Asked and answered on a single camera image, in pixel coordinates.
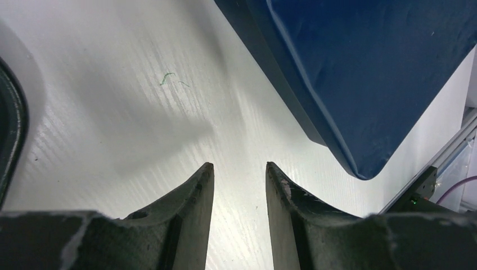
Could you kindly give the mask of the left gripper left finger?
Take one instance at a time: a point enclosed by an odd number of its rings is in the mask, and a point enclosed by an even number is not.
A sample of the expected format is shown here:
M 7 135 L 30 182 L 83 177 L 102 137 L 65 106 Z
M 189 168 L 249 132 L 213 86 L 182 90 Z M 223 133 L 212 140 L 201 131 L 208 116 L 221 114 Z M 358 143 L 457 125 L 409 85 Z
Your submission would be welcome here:
M 204 269 L 214 167 L 123 219 L 96 211 L 1 212 L 2 269 Z

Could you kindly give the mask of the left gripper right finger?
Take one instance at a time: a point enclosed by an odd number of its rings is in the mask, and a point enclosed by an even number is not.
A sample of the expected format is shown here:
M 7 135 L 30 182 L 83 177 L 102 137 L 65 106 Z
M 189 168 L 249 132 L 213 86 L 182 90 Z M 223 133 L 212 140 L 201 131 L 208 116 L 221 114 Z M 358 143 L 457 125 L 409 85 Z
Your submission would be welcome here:
M 356 217 L 298 186 L 273 162 L 265 189 L 275 269 L 476 268 L 475 214 Z

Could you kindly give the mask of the blue box lid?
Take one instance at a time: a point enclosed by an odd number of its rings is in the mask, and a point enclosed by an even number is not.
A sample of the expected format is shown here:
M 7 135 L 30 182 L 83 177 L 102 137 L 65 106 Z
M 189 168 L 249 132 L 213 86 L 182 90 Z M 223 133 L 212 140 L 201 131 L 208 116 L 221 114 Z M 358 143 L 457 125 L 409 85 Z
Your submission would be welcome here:
M 217 1 L 308 138 L 376 177 L 476 45 L 475 1 Z

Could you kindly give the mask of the black chocolate tray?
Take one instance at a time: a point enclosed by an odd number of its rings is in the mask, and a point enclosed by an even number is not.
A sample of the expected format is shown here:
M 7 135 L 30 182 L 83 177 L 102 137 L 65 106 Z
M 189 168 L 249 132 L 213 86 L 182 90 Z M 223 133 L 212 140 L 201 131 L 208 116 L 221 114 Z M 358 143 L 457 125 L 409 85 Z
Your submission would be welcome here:
M 1 207 L 15 174 L 29 128 L 29 110 L 16 76 L 1 60 Z

